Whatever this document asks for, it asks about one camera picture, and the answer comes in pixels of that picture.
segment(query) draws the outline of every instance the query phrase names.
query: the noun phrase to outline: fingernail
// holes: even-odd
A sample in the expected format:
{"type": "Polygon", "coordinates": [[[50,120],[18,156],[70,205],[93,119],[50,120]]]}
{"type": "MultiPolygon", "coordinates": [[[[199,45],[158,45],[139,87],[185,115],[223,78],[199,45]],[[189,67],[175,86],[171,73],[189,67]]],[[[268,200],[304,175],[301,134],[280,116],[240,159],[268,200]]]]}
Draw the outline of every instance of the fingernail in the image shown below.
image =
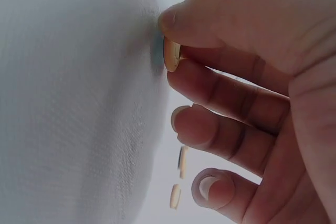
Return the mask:
{"type": "Polygon", "coordinates": [[[209,191],[210,191],[211,186],[217,181],[219,181],[218,178],[210,176],[210,177],[203,178],[201,182],[199,183],[200,184],[199,192],[201,193],[202,197],[206,201],[209,200],[209,191]]]}
{"type": "Polygon", "coordinates": [[[159,27],[162,32],[171,29],[175,25],[176,5],[171,6],[159,16],[159,27]]]}
{"type": "Polygon", "coordinates": [[[182,110],[187,109],[187,108],[190,108],[190,106],[188,106],[188,105],[181,106],[181,107],[176,108],[173,111],[172,116],[171,116],[171,124],[172,124],[172,128],[175,132],[177,132],[176,128],[175,128],[175,118],[176,118],[177,114],[179,114],[182,110]]]}

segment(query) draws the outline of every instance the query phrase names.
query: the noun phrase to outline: white fabric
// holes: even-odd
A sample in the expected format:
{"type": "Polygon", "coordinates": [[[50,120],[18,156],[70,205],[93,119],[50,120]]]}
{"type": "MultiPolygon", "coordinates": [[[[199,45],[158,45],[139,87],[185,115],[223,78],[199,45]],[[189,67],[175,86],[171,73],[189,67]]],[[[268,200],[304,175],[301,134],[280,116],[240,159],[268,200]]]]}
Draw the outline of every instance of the white fabric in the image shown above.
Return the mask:
{"type": "Polygon", "coordinates": [[[0,223],[129,224],[167,83],[156,0],[0,0],[0,223]]]}

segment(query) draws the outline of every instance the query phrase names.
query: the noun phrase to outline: wooden disc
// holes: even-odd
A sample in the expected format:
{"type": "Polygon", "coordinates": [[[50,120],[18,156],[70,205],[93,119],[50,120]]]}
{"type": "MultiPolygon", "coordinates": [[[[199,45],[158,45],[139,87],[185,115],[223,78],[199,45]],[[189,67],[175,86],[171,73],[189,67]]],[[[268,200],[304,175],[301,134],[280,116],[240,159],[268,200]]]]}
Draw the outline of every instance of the wooden disc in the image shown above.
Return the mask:
{"type": "Polygon", "coordinates": [[[164,64],[169,72],[174,72],[177,69],[180,61],[181,45],[167,39],[163,39],[163,59],[164,64]]]}
{"type": "Polygon", "coordinates": [[[180,151],[180,162],[178,164],[178,167],[180,168],[180,179],[185,178],[186,151],[187,151],[187,146],[182,146],[181,151],[180,151]]]}
{"type": "Polygon", "coordinates": [[[170,196],[170,208],[177,209],[178,204],[180,203],[181,189],[179,184],[173,186],[172,193],[170,196]]]}

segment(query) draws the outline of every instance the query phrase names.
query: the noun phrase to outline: wooden token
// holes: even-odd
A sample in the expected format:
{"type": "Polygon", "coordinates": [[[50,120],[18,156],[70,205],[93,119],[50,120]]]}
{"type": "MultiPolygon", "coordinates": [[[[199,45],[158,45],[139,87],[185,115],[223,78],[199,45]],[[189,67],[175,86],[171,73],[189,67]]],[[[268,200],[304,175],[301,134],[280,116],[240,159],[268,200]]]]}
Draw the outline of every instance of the wooden token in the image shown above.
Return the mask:
{"type": "Polygon", "coordinates": [[[181,45],[167,39],[163,39],[163,59],[164,64],[169,72],[174,72],[177,69],[180,61],[181,45]]]}
{"type": "Polygon", "coordinates": [[[181,154],[180,154],[180,162],[179,162],[179,168],[180,168],[180,179],[185,178],[185,170],[186,170],[186,146],[183,146],[181,148],[181,154]]]}
{"type": "Polygon", "coordinates": [[[178,204],[180,203],[181,189],[179,184],[173,186],[172,193],[170,196],[170,208],[177,210],[178,204]]]}

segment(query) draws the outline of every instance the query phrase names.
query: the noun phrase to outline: skin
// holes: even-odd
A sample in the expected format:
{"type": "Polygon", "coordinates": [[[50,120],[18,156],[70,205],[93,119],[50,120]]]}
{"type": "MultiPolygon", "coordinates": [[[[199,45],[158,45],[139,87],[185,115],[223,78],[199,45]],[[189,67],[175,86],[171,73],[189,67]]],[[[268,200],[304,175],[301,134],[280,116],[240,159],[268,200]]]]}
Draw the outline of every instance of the skin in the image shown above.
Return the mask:
{"type": "Polygon", "coordinates": [[[263,179],[204,170],[196,203],[236,223],[336,223],[336,0],[186,0],[159,25],[182,45],[168,81],[195,103],[173,115],[178,139],[263,179]]]}

